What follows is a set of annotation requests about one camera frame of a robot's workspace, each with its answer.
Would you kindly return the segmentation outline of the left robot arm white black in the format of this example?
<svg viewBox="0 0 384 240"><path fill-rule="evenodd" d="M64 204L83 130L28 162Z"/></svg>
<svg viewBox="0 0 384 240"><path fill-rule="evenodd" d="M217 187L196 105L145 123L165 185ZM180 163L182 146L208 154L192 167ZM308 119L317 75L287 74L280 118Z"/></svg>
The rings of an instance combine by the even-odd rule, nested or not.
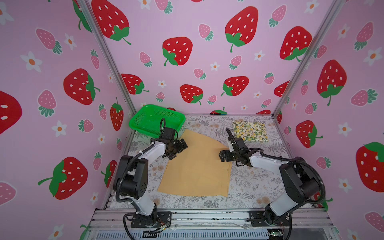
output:
<svg viewBox="0 0 384 240"><path fill-rule="evenodd" d="M161 134L150 140L150 145L135 156L122 156L114 181L116 201L129 202L136 212L153 221L157 217L157 206L147 194L149 166L159 157L174 159L188 148L186 142L178 140L175 129L161 127Z"/></svg>

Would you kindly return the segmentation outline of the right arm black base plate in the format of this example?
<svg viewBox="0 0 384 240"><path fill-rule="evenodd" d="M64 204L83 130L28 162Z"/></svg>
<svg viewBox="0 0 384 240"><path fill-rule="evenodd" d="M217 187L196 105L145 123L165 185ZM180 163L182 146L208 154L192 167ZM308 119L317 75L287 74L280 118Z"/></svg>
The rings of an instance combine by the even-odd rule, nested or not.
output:
<svg viewBox="0 0 384 240"><path fill-rule="evenodd" d="M249 211L246 222L251 223L252 227L289 227L292 219L289 213L276 217L265 211Z"/></svg>

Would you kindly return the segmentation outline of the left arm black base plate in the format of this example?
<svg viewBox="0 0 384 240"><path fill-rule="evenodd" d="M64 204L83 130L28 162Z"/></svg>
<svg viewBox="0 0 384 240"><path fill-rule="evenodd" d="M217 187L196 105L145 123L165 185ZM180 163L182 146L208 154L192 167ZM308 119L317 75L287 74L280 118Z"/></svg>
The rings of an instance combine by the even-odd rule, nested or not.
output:
<svg viewBox="0 0 384 240"><path fill-rule="evenodd" d="M156 212L150 216L135 214L131 221L131 228L159 228L161 226L169 227L172 221L172 212Z"/></svg>

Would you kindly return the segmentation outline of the lemon print skirt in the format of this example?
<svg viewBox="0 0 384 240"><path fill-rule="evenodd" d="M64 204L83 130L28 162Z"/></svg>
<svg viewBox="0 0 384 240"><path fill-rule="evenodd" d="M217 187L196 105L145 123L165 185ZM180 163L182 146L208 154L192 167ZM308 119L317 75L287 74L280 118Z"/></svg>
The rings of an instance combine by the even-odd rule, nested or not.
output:
<svg viewBox="0 0 384 240"><path fill-rule="evenodd" d="M261 122L233 121L234 136L248 142L268 142L265 124Z"/></svg>

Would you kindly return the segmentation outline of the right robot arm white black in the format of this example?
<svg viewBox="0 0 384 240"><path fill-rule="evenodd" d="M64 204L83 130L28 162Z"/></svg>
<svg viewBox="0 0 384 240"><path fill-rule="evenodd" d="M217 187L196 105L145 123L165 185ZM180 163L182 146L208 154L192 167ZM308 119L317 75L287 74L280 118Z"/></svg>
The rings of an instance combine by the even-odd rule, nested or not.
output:
<svg viewBox="0 0 384 240"><path fill-rule="evenodd" d="M311 198L316 193L325 193L325 184L320 174L303 158L287 159L264 153L261 148L247 148L243 139L228 137L228 150L220 151L222 162L235 162L238 167L260 168L279 174L284 192L265 207L262 220L269 225L277 224L284 215L305 204L316 204Z"/></svg>

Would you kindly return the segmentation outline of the tan skirt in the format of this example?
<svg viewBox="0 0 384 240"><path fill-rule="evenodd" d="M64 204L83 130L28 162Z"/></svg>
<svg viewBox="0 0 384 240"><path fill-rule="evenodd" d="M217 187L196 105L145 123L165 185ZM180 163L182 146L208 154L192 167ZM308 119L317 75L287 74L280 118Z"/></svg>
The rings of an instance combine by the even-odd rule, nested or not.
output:
<svg viewBox="0 0 384 240"><path fill-rule="evenodd" d="M168 162L158 192L187 197L227 197L232 163L221 162L219 153L228 147L190 130L184 131L182 139L188 148Z"/></svg>

